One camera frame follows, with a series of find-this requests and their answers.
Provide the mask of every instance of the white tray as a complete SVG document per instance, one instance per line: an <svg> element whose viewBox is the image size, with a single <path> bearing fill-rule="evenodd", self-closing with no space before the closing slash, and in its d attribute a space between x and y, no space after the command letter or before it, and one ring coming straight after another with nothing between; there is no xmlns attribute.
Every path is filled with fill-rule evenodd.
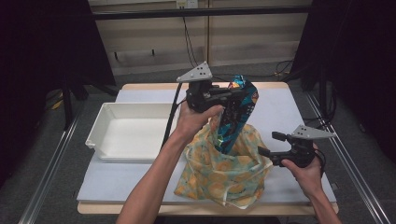
<svg viewBox="0 0 396 224"><path fill-rule="evenodd" d="M102 160L153 161L160 152L171 107L170 103L105 103L85 144Z"/></svg>

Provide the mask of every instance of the black cable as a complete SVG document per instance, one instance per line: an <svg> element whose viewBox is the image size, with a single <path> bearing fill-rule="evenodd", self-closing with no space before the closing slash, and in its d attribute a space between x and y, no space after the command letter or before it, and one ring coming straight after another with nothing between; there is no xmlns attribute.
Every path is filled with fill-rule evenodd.
<svg viewBox="0 0 396 224"><path fill-rule="evenodd" d="M177 106L183 104L183 102L185 102L185 101L187 101L187 100L182 100L182 101L180 101L180 103L178 103Z"/></svg>
<svg viewBox="0 0 396 224"><path fill-rule="evenodd" d="M276 73L276 74L281 74L281 73L283 73L283 72L286 70L286 68L288 68L289 65L290 65L293 61L294 61L294 60L286 60L286 61L279 62L279 63L276 65L275 73ZM287 64L286 64L286 66L285 66L284 68L282 68L282 70L279 71L278 68L279 68L279 66L280 66L282 63L287 63Z"/></svg>
<svg viewBox="0 0 396 224"><path fill-rule="evenodd" d="M218 80L220 80L220 81L225 81L225 82L229 82L230 80L226 80L226 79L224 79L224 78L221 78L221 77L216 77L216 76L213 76L214 78L217 78Z"/></svg>
<svg viewBox="0 0 396 224"><path fill-rule="evenodd" d="M190 59L190 63L192 65L192 67L198 66L197 61L195 60L195 55L194 55L194 51L192 50L192 44L191 44L191 40L190 40L190 35L189 35L189 29L187 29L187 24L186 24L186 18L183 17L183 22L184 22L184 36L186 37L186 44L187 44L187 52L189 53L189 59ZM190 56L190 51L189 51L189 43L190 43L190 49L191 49L191 54L192 54L192 58L195 61L195 66L192 64L191 61L191 56Z"/></svg>
<svg viewBox="0 0 396 224"><path fill-rule="evenodd" d="M326 166L326 156L324 153L318 149L315 149L317 153L315 153L315 156L319 159L320 161L320 177L323 177L324 174L324 167Z"/></svg>
<svg viewBox="0 0 396 224"><path fill-rule="evenodd" d="M301 75L303 75L304 72L306 72L306 71L307 71L309 68L311 68L313 65L314 65L314 64L313 64L312 62L311 62L311 63L308 63L308 64L306 64L304 67L300 68L299 70L290 72L290 74L289 74L288 76L283 77L282 79L280 79L280 81L282 81L282 82L289 82L289 81L292 81L292 80L294 80L294 79L297 79L297 78L301 77Z"/></svg>
<svg viewBox="0 0 396 224"><path fill-rule="evenodd" d="M275 75L243 75L243 74L239 74L241 76L244 77L274 77ZM214 76L217 76L217 78L219 78L219 76L236 76L236 74L231 74L231 73L221 73L221 74L214 74Z"/></svg>
<svg viewBox="0 0 396 224"><path fill-rule="evenodd" d="M325 120L324 123L320 124L317 127L317 129L328 125L332 121L334 116L335 116L335 111L337 109L337 95L336 95L336 89L335 89L334 85L332 85L332 96L331 96L331 99L330 99L328 107L329 107L329 112L328 112L327 117L325 118L326 120Z"/></svg>
<svg viewBox="0 0 396 224"><path fill-rule="evenodd" d="M178 83L177 90L176 90L176 93L175 93L174 102L172 103L171 112L169 114L169 120L168 120L168 123L166 124L165 134L163 135L163 144L161 145L161 149L163 148L163 145L165 145L166 141L168 140L169 134L171 132L172 121L173 121L173 119L175 117L175 113L176 113L176 110L178 108L177 98L178 98L178 94L180 93L180 89L181 89L182 85L183 85L182 82Z"/></svg>

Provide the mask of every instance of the plastic bag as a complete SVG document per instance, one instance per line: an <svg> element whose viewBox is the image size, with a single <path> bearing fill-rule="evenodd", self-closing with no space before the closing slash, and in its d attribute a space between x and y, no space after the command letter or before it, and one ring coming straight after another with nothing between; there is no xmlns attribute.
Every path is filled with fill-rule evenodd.
<svg viewBox="0 0 396 224"><path fill-rule="evenodd" d="M212 119L186 146L187 164L175 194L245 209L262 196L264 178L272 162L258 153L257 146L265 145L258 131L248 124L229 154L218 152L213 145L214 131L211 129L216 122Z"/></svg>

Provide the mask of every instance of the hand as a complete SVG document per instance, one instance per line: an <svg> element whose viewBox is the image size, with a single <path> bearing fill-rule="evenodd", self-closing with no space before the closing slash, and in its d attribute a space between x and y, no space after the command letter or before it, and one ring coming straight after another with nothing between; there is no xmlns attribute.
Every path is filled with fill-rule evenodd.
<svg viewBox="0 0 396 224"><path fill-rule="evenodd" d="M283 160L282 164L291 171L305 196L309 199L323 191L320 176L320 161L318 158L315 157L311 164L305 168L300 168L289 160Z"/></svg>
<svg viewBox="0 0 396 224"><path fill-rule="evenodd" d="M180 108L175 132L179 132L183 138L189 143L192 141L196 133L198 133L208 119L215 117L223 111L222 105L214 105L207 109L204 113L198 113L190 109L187 102L183 102Z"/></svg>

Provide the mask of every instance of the black stand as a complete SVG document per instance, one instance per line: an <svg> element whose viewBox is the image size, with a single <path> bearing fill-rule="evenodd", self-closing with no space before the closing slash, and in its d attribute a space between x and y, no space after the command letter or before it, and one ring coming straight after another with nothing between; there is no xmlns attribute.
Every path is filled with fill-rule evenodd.
<svg viewBox="0 0 396 224"><path fill-rule="evenodd" d="M319 76L319 107L322 112L322 117L328 117L328 108L327 108L327 78L326 78L326 69L320 68L320 76Z"/></svg>
<svg viewBox="0 0 396 224"><path fill-rule="evenodd" d="M87 90L85 90L84 88L84 83L87 85L92 85L96 89L103 91L112 96L117 96L119 94L118 91L112 90L109 87L106 87L105 85L99 84L98 82L95 82L94 80L88 77L64 76L64 80L62 84L62 93L64 96L64 116L65 116L64 130L67 130L73 121L73 106L71 102L70 92L73 92L74 96L78 101L84 101L89 96Z"/></svg>

